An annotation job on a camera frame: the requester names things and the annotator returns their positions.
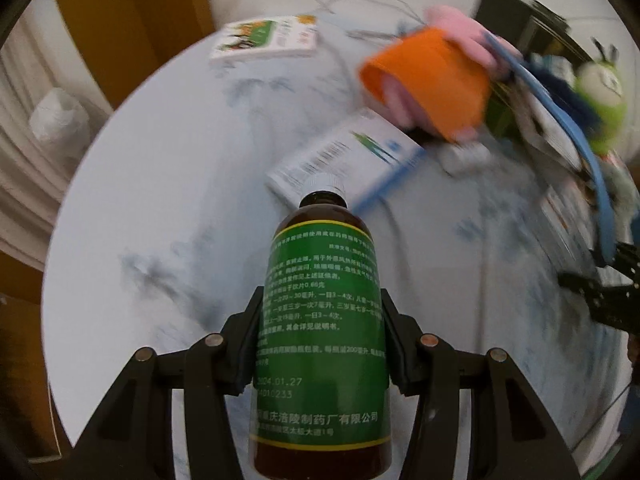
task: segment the white marble table top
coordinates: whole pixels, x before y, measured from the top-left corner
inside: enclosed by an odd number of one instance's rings
[[[187,348],[262,284],[287,213],[264,174],[361,105],[354,71],[379,47],[323,21],[319,30],[313,57],[235,66],[209,66],[205,38],[119,108],[82,162],[43,300],[49,380],[72,442],[137,348]],[[507,349],[572,445],[610,398],[620,338],[590,322],[584,304],[562,299],[527,225],[540,183],[518,153],[492,150],[497,168],[459,180],[427,158],[364,221],[398,309],[455,348]],[[250,389],[227,404],[246,477],[258,478],[246,456]],[[186,478],[175,397],[176,467]],[[392,397],[385,479],[398,477],[415,410],[415,399]]]

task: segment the black cable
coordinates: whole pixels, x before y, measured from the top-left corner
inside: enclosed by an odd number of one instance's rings
[[[578,449],[578,446],[580,446],[580,444],[582,444],[582,441],[587,437],[588,434],[591,433],[591,431],[593,431],[593,428],[595,428],[598,423],[602,420],[602,417],[607,415],[607,412],[613,407],[613,405],[618,402],[618,399],[620,397],[622,397],[622,395],[624,395],[624,393],[630,388],[631,386],[631,382],[629,382],[629,384],[627,386],[624,387],[624,389],[618,394],[618,396],[613,399],[611,401],[611,404],[609,406],[607,406],[607,409],[604,410],[600,416],[595,420],[595,422],[593,424],[590,425],[589,429],[584,433],[583,436],[580,437],[580,440],[578,440],[578,442],[576,442],[575,446],[573,446],[571,448],[571,453],[573,454],[575,452],[576,449]]]

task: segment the bottle cap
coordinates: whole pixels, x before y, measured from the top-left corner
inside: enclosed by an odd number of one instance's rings
[[[339,176],[333,173],[314,173],[305,183],[302,185],[302,195],[300,199],[305,196],[315,193],[316,191],[329,191],[335,193],[347,202],[347,195],[344,192],[344,186]]]

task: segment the blue cable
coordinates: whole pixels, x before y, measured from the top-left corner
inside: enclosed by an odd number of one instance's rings
[[[576,150],[586,161],[593,184],[596,192],[596,202],[598,205],[597,220],[598,220],[598,245],[599,256],[596,254],[596,262],[601,259],[605,264],[609,265],[616,255],[616,235],[614,228],[613,209],[609,199],[609,193],[607,193],[607,187],[605,186],[602,172],[600,171],[600,165],[596,160],[596,156],[591,151],[591,147],[584,137],[583,132],[578,125],[572,120],[569,115],[559,108],[546,93],[545,88],[540,82],[533,77],[521,64],[515,59],[508,51],[496,40],[495,36],[491,33],[486,34],[486,39],[489,42],[492,50],[503,58],[514,71],[514,73],[521,78],[531,90],[531,93],[540,101],[543,107],[551,114],[551,116],[560,124],[562,129],[566,132],[569,138],[572,140]]]

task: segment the table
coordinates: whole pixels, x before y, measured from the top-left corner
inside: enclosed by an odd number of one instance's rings
[[[190,346],[262,284],[287,213],[265,172],[362,104],[354,69],[378,48],[329,18],[311,58],[209,66],[205,38],[149,78],[91,147],[60,211],[44,283],[45,358],[72,442],[135,349]],[[455,348],[509,351],[572,445],[612,396],[620,336],[558,289],[528,220],[543,186],[516,149],[488,146],[493,170],[453,179],[430,156],[364,215],[380,280],[401,312]],[[249,403],[250,388],[227,401],[253,479]],[[385,479],[398,477],[415,405],[393,391]],[[186,478],[179,393],[174,409],[177,476]]]

